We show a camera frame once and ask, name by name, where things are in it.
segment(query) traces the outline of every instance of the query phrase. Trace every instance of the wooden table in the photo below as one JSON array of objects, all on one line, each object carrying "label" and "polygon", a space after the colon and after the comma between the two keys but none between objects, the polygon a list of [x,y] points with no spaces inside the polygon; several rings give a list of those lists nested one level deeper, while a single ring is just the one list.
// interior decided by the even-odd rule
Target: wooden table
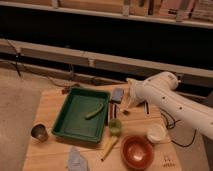
[{"label": "wooden table", "polygon": [[[95,89],[112,91],[115,87],[125,89],[124,98],[121,106],[127,103],[127,85],[111,85],[94,87]],[[122,121],[122,136],[118,143],[104,162],[100,160],[100,154],[103,146],[108,140],[109,130],[105,126],[103,137],[98,145],[89,145],[87,143],[78,143],[68,140],[58,139],[51,134],[51,128],[61,109],[66,95],[62,95],[61,89],[47,90],[42,93],[40,105],[37,111],[34,124],[44,124],[49,132],[49,139],[40,143],[32,138],[29,142],[28,151],[24,163],[25,171],[65,171],[67,169],[67,160],[72,145],[77,146],[80,153],[88,160],[90,171],[125,171],[128,170],[123,164],[120,156],[121,141],[126,135],[139,134],[145,135],[147,127],[151,123],[160,123],[164,126],[163,119],[157,107],[150,105],[150,114],[145,114],[143,106],[130,109],[130,114],[117,114]],[[174,150],[169,136],[154,146],[155,157],[148,171],[180,171],[181,166]]]}]

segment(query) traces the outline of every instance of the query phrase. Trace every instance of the brown bowl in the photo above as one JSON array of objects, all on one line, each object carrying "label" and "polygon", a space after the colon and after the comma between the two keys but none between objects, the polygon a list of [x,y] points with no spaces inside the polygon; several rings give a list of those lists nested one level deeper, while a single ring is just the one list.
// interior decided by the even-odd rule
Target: brown bowl
[{"label": "brown bowl", "polygon": [[121,157],[127,167],[143,170],[153,162],[154,150],[143,136],[126,136],[121,143]]}]

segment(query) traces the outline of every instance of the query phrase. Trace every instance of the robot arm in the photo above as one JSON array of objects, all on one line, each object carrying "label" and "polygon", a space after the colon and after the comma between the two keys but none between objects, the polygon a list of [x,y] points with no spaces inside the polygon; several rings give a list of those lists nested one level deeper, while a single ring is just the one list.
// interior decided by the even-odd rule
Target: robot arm
[{"label": "robot arm", "polygon": [[178,79],[174,74],[162,72],[144,81],[128,81],[133,101],[153,103],[213,140],[213,109],[175,93]]}]

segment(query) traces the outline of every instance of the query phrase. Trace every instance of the green tray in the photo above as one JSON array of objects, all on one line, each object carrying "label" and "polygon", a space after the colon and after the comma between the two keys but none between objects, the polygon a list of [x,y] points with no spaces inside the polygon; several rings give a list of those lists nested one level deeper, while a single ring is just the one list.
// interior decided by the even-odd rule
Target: green tray
[{"label": "green tray", "polygon": [[[52,134],[65,138],[98,143],[101,140],[105,118],[108,112],[109,92],[85,88],[72,88],[54,123]],[[86,120],[85,115],[103,109],[93,118]]]}]

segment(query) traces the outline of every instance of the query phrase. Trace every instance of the concrete floor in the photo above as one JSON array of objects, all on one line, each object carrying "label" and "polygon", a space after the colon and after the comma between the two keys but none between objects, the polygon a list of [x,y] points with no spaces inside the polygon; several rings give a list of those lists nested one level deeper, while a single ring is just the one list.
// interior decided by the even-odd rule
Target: concrete floor
[{"label": "concrete floor", "polygon": [[[0,68],[0,171],[21,171],[27,150],[30,130],[42,90],[56,88],[42,76]],[[60,84],[67,81],[56,80]],[[193,129],[183,121],[171,130],[172,139],[186,144]],[[208,171],[202,136],[197,135],[189,148],[174,145],[183,171]]]}]

